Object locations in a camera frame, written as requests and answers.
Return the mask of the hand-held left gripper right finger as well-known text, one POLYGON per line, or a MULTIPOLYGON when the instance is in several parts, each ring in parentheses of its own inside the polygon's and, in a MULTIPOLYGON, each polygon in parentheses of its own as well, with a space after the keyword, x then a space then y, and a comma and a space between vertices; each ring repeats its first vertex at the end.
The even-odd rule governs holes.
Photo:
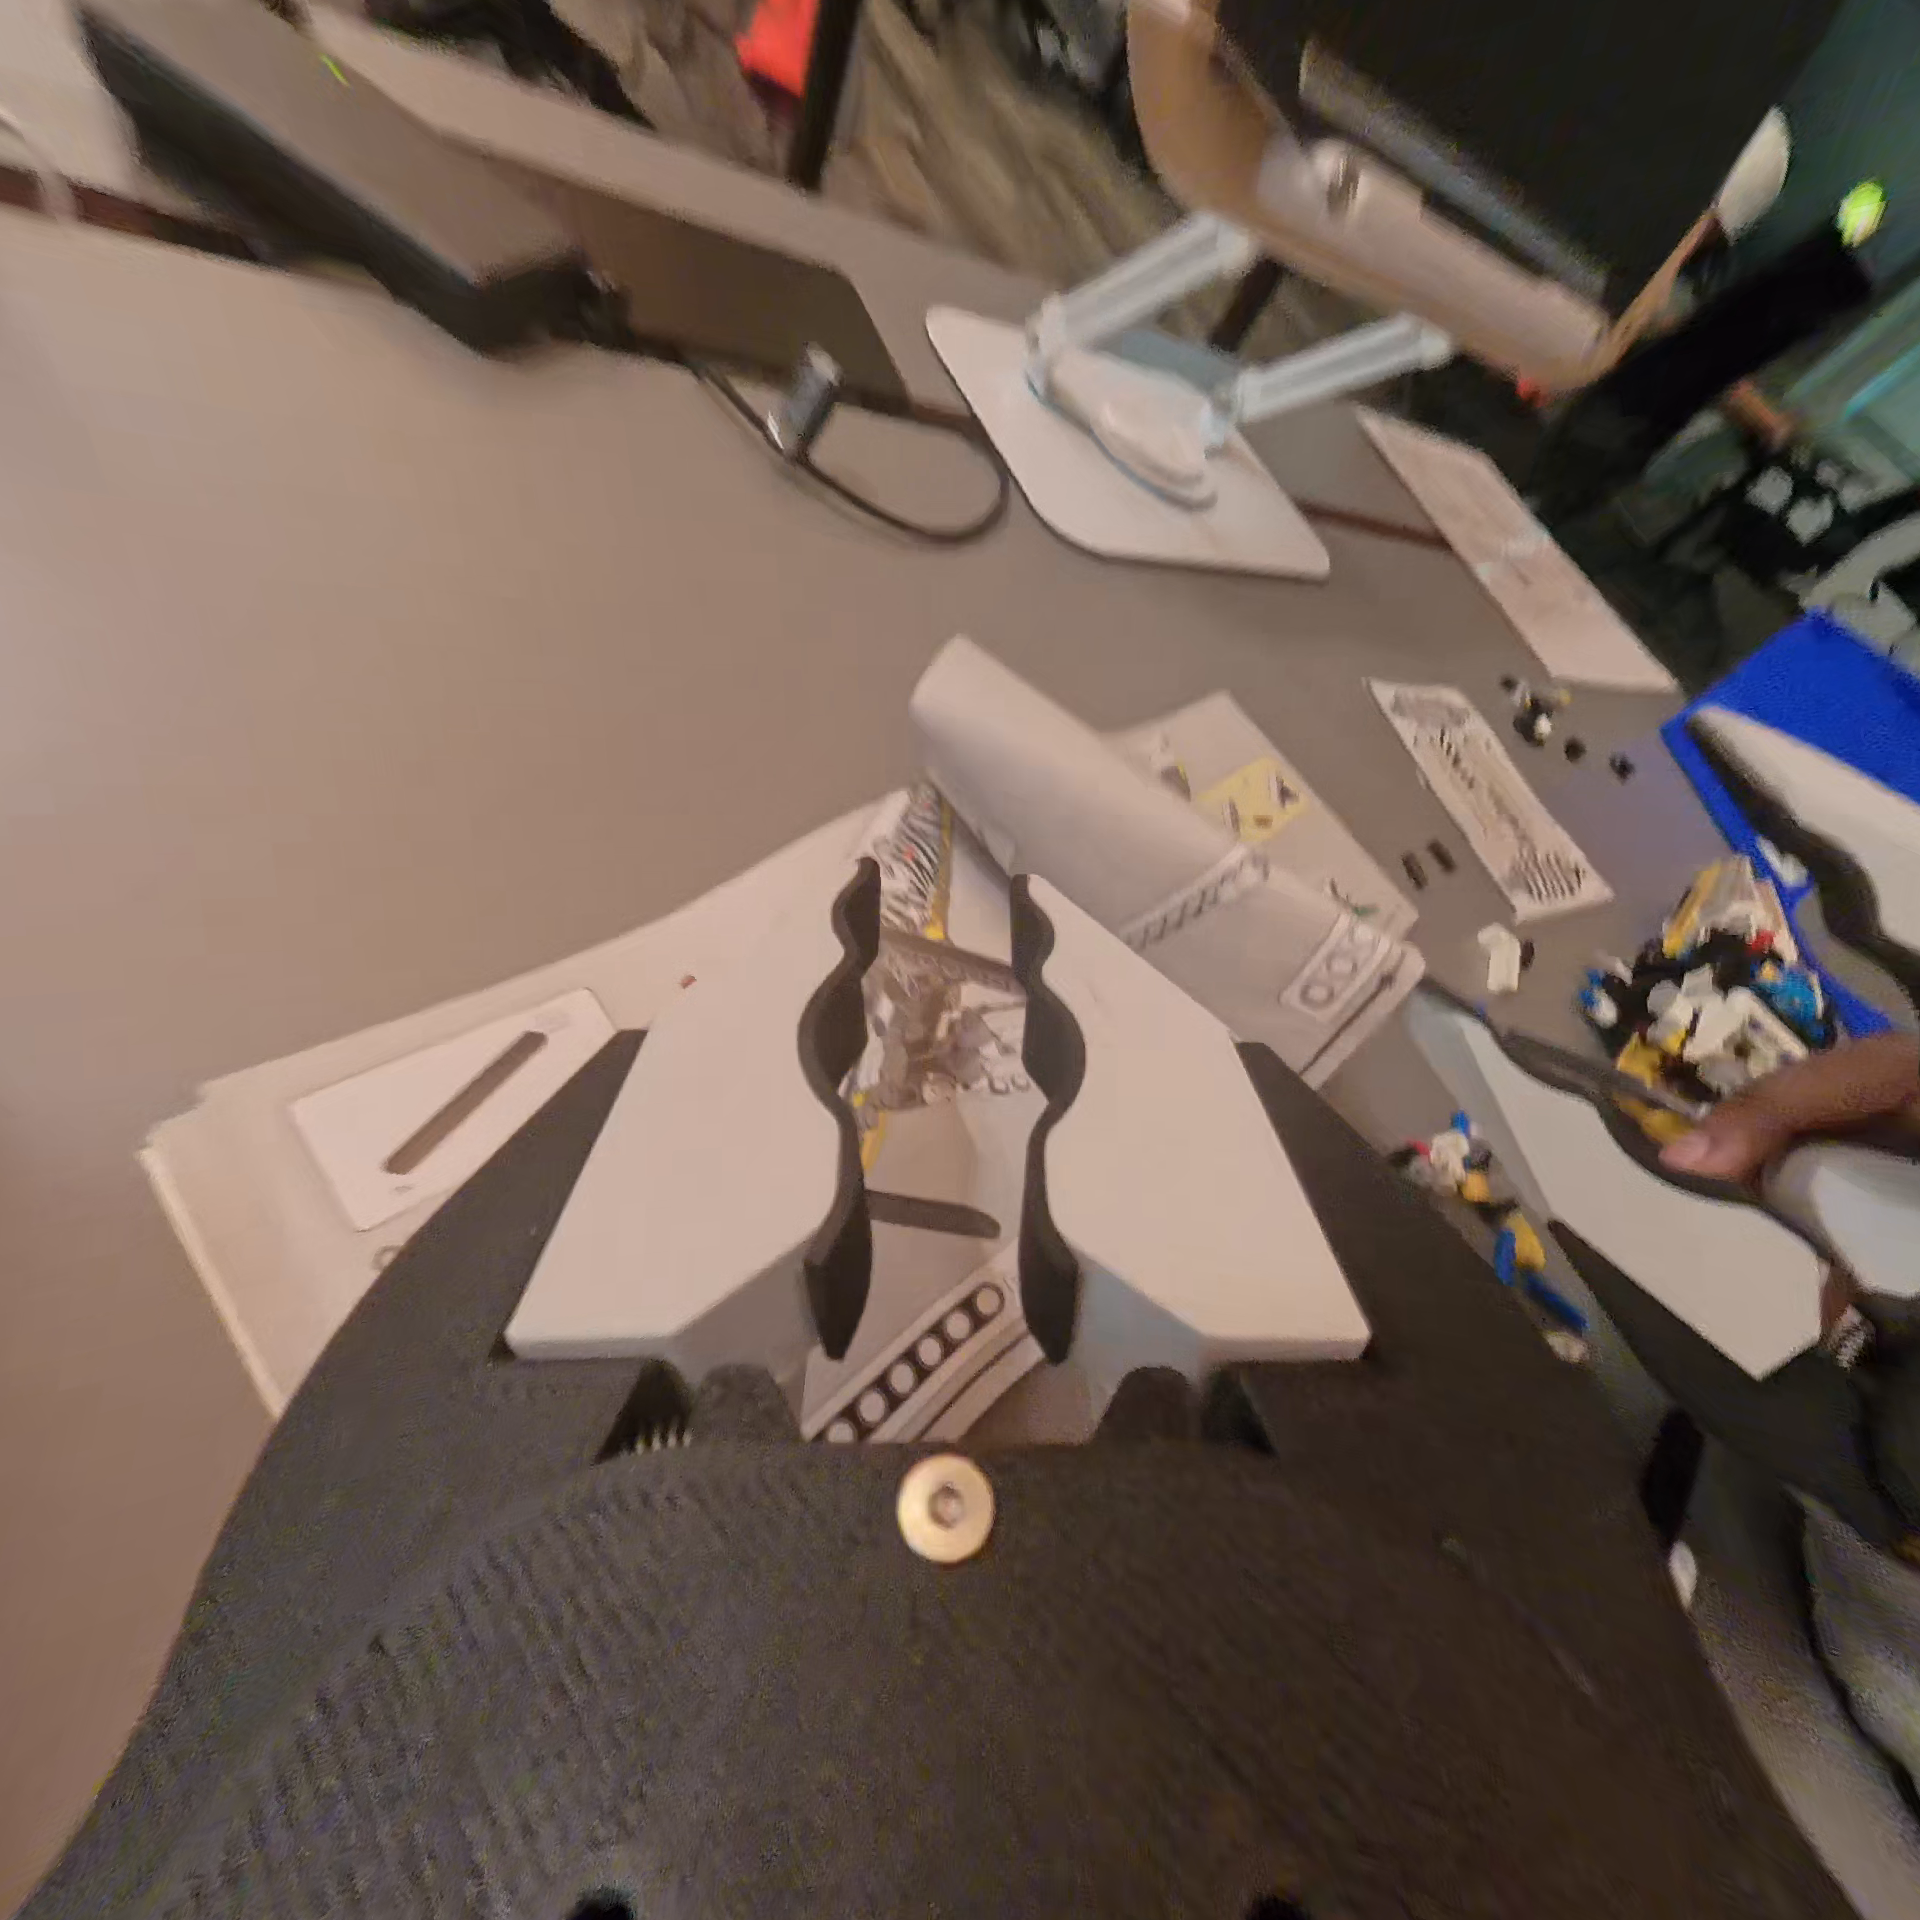
POLYGON ((1009 908, 1043 1102, 1015 1272, 1045 1363, 1097 1416, 1137 1373, 1205 1387, 1365 1356, 1370 1319, 1253 1076, 1272 1051, 1045 878, 1014 878, 1009 908))

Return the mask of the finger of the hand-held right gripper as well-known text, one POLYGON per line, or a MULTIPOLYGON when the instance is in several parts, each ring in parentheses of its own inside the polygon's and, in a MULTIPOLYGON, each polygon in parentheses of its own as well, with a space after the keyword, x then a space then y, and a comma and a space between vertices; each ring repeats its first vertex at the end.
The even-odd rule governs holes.
POLYGON ((1746 1375, 1779 1373, 1859 1304, 1811 1229, 1741 1181, 1664 1164, 1648 1122, 1691 1122, 1696 1103, 1453 991, 1414 991, 1409 1032, 1531 1221, 1577 1236, 1746 1375))
POLYGON ((1688 736, 1746 820, 1811 878, 1832 942, 1919 1007, 1919 806, 1806 740, 1704 707, 1688 736))

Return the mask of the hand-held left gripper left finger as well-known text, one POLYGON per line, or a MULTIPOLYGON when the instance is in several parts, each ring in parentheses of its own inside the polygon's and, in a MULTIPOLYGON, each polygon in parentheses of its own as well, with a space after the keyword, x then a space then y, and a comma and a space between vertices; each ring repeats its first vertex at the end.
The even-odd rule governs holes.
POLYGON ((506 1327, 519 1360, 760 1366, 802 1405, 848 1354, 874 1221, 848 1079, 880 869, 845 856, 648 1028, 506 1327))

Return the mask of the pile of lego bricks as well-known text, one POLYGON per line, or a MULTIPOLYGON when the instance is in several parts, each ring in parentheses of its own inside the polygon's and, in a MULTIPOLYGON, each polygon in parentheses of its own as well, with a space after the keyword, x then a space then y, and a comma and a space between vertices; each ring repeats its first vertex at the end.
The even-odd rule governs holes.
POLYGON ((1745 854, 1698 870, 1635 956, 1590 970, 1575 1007, 1613 1067, 1688 1112, 1840 1039, 1779 888, 1745 854))

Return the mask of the blue yellow lego piece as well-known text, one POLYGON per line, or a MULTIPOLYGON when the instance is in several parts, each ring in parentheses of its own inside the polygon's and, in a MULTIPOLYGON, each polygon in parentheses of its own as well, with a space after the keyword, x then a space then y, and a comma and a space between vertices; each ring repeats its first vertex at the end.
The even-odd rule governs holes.
POLYGON ((1497 1214, 1495 1278, 1523 1299, 1560 1360, 1590 1358, 1590 1315, 1552 1280, 1545 1243, 1518 1206, 1497 1214))

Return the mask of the white yellow lego assembly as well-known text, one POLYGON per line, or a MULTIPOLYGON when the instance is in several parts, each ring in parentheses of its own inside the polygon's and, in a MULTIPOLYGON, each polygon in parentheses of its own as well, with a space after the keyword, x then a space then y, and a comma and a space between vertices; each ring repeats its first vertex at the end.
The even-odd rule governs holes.
POLYGON ((1466 1111, 1455 1111, 1439 1134, 1391 1149, 1385 1160, 1402 1178, 1469 1208, 1501 1204, 1495 1151, 1466 1111))

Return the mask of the person's right hand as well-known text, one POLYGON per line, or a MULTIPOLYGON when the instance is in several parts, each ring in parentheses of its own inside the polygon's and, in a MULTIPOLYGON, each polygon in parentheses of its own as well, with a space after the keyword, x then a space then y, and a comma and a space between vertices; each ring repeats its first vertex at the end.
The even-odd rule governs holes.
POLYGON ((1669 1173, 1761 1183, 1803 1142, 1919 1149, 1919 1039, 1883 1031, 1790 1063, 1729 1095, 1663 1149, 1669 1173))

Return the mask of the blue plastic bin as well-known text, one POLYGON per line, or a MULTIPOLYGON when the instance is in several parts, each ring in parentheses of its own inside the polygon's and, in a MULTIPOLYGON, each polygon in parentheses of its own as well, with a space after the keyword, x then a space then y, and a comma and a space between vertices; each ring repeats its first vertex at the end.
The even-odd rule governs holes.
POLYGON ((1663 739, 1681 774, 1733 854, 1749 856, 1782 894, 1797 942, 1827 984, 1840 1031, 1882 1032, 1915 1019, 1873 967, 1840 951, 1821 923, 1808 870, 1774 848, 1717 780, 1690 739, 1704 707, 1758 719, 1848 762, 1919 806, 1915 672, 1827 614, 1803 614, 1664 723, 1663 739))

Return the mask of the stack of instruction booklets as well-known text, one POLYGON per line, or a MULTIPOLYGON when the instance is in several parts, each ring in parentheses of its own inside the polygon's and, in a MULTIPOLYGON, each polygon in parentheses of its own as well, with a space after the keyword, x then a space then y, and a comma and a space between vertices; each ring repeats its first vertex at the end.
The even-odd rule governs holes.
POLYGON ((1014 1240, 1039 1098, 1017 1058, 1025 1005, 1006 967, 1005 884, 920 787, 866 820, 851 813, 802 837, 661 922, 216 1079, 166 1119, 142 1165, 269 1415, 288 1410, 403 1245, 509 1146, 441 1200, 358 1232, 298 1135, 298 1098, 575 990, 605 1003, 614 1039, 638 1036, 845 856, 880 869, 870 1044, 848 1079, 874 1267, 848 1354, 809 1360, 802 1432, 829 1444, 954 1442, 1031 1378, 1041 1348, 1017 1308, 1014 1240))

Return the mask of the white card with slot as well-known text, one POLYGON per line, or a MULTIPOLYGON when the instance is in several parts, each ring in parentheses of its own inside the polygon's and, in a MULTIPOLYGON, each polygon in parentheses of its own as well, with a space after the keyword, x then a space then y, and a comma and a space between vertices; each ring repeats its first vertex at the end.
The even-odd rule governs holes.
POLYGON ((614 1036, 595 995, 565 991, 302 1095, 290 1119, 343 1218, 382 1229, 466 1183, 614 1036))

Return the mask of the small printed instruction sheet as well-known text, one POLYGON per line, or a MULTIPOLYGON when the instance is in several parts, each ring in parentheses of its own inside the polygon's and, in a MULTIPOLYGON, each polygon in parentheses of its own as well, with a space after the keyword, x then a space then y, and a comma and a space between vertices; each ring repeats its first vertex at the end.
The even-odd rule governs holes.
POLYGON ((1462 690, 1385 678, 1367 678, 1367 688, 1518 923, 1617 898, 1462 690))

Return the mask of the folded grey instruction booklet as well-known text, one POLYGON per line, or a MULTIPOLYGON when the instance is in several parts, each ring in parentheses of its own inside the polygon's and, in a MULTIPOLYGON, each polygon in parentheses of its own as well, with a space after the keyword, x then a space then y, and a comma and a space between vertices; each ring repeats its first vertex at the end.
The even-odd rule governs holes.
POLYGON ((907 719, 921 770, 1005 874, 1053 883, 1305 1084, 1424 980, 1414 932, 1397 942, 1273 870, 975 640, 931 661, 907 719))

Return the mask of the instruction booklet with yellow print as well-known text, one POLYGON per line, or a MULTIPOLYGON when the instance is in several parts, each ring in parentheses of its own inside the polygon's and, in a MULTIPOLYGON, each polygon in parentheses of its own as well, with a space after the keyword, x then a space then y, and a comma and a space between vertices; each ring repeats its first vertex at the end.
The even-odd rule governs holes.
POLYGON ((1142 774, 1318 894, 1407 942, 1421 910, 1226 690, 1110 736, 1142 774))

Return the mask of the black monitor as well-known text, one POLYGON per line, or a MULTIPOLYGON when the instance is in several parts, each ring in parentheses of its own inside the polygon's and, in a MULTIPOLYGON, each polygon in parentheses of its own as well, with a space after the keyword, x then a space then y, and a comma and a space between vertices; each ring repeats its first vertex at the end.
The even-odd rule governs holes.
POLYGON ((1549 392, 1656 322, 1833 3, 1143 3, 1143 148, 1193 214, 1549 392))

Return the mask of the grey flat device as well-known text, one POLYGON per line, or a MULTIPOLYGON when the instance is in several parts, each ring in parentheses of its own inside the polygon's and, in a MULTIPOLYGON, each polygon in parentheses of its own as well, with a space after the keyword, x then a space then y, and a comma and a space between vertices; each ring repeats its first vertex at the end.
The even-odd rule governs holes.
MULTIPOLYGON (((554 4, 304 4, 417 45, 482 62, 630 128, 648 128, 614 62, 554 4)), ((552 210, 583 247, 650 350, 773 380, 819 351, 848 397, 907 415, 911 390, 846 274, 583 179, 478 148, 490 171, 552 210)))

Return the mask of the black block device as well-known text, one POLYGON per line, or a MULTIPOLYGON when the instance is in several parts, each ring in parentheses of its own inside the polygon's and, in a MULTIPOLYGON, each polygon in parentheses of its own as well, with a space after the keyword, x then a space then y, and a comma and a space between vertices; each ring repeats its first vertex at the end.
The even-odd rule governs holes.
POLYGON ((346 75, 293 20, 262 4, 75 13, 136 133, 462 344, 632 338, 618 287, 552 205, 346 75))

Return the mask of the black pole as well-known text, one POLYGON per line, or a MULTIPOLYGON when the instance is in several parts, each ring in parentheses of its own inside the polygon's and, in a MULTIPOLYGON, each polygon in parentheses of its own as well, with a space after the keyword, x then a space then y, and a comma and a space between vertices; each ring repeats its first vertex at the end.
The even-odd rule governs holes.
POLYGON ((785 154, 785 180, 807 194, 826 179, 865 12, 865 3, 814 6, 801 106, 785 154))

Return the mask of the orange object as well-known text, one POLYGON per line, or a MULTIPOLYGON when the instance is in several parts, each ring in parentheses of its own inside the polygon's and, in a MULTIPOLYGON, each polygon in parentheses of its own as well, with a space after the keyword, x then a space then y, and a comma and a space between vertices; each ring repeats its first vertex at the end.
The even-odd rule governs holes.
POLYGON ((753 3, 734 37, 737 64, 760 91, 805 98, 821 3, 753 3))

